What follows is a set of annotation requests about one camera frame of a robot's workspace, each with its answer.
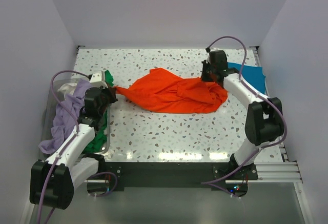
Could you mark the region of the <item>orange t shirt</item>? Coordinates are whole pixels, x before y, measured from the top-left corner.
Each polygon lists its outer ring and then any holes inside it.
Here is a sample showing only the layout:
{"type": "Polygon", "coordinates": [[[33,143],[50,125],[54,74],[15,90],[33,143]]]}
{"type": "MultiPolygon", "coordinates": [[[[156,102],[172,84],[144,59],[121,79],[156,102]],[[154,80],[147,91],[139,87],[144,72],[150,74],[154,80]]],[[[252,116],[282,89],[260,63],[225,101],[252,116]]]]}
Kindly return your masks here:
{"type": "Polygon", "coordinates": [[[170,114],[212,113],[228,98],[217,83],[181,78],[163,68],[151,69],[128,88],[116,86],[116,93],[144,110],[170,114]]]}

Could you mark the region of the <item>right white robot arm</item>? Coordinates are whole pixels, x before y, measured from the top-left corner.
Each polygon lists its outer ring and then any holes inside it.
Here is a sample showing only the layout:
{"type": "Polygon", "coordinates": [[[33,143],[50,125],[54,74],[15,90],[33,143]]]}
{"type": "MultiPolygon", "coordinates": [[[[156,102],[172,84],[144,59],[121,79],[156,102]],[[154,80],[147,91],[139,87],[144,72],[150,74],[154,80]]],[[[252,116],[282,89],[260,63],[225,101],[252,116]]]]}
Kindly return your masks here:
{"type": "Polygon", "coordinates": [[[223,50],[206,48],[206,51],[209,57],[202,61],[201,80],[219,84],[247,109],[244,125],[246,139],[231,155],[227,175],[221,178],[241,179],[247,172],[246,167],[254,163],[260,151],[273,145],[286,131],[282,103],[280,99],[270,98],[255,89],[243,78],[240,70],[229,68],[223,50]]]}

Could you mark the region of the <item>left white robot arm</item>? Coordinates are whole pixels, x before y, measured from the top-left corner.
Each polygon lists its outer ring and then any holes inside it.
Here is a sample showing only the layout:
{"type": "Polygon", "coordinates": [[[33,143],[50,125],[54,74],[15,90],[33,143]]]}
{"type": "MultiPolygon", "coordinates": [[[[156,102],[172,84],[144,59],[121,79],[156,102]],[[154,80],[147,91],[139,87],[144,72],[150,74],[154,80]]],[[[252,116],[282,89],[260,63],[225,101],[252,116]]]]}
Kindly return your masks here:
{"type": "Polygon", "coordinates": [[[82,152],[105,122],[108,106],[116,101],[113,87],[86,90],[84,105],[78,110],[77,125],[71,134],[48,159],[39,160],[32,166],[31,203],[64,210],[71,203],[75,189],[86,179],[105,176],[104,157],[83,155],[82,152]]]}

